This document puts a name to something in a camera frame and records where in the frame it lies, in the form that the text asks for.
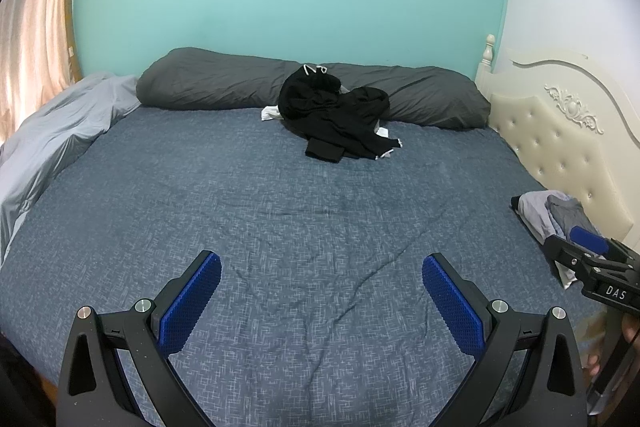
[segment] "gray pillow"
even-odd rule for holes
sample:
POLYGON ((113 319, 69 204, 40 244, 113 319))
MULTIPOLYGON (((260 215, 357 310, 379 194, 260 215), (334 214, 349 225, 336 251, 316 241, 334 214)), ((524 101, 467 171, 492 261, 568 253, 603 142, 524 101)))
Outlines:
MULTIPOLYGON (((385 120, 450 129, 484 127, 491 109, 476 84, 433 66, 324 64, 348 89, 372 86, 389 95, 385 120)), ((272 58, 179 48, 156 60, 138 81, 145 105, 168 109, 236 109, 278 103, 284 80, 300 67, 272 58)))
POLYGON ((178 48, 142 73, 136 96, 165 109, 240 109, 276 105, 280 87, 300 64, 178 48))

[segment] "pink curtain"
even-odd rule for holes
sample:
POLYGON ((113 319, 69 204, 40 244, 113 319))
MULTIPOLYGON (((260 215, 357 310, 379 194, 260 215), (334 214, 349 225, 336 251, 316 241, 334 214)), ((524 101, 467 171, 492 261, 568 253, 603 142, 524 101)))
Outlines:
POLYGON ((0 144, 71 79, 64 0, 1 0, 0 144))

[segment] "tufted headboard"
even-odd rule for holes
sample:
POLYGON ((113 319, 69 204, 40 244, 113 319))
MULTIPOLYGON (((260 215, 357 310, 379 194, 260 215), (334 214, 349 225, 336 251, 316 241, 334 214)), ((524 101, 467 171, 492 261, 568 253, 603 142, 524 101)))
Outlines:
POLYGON ((589 57, 564 50, 507 50, 510 67, 492 73, 494 42, 476 74, 489 125, 542 185, 579 199, 606 237, 638 250, 640 119, 626 94, 589 57))

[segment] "pile of clothes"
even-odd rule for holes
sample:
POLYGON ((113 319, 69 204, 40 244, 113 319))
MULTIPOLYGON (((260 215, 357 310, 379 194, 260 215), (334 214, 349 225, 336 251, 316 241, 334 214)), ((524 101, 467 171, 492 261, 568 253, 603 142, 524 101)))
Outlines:
POLYGON ((262 120, 284 120, 307 140, 305 154, 338 163, 342 156, 389 157, 402 147, 380 127, 380 117, 389 109, 386 92, 375 87, 344 88, 324 66, 304 64, 280 89, 277 106, 262 110, 262 120))
MULTIPOLYGON (((560 190, 536 190, 511 198, 511 208, 520 216, 522 222, 542 245, 550 235, 559 235, 570 240, 574 227, 600 235, 584 213, 580 201, 560 190)), ((576 281, 575 273, 560 264, 558 275, 565 289, 576 281)))

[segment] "blue gripper pad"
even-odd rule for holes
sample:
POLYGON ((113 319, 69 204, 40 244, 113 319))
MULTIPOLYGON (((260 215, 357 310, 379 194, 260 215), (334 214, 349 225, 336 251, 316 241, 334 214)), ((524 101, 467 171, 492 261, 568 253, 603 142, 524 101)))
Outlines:
POLYGON ((160 319, 158 347, 165 357, 180 351, 220 284, 222 263, 211 252, 160 319))
POLYGON ((588 232, 582 227, 573 227, 569 232, 569 239, 576 245, 580 245, 599 255, 604 255, 609 251, 609 245, 604 237, 588 232))
POLYGON ((485 346, 482 320, 435 255, 425 257, 422 262, 422 283, 436 304, 460 351, 471 355, 476 360, 481 357, 485 346))

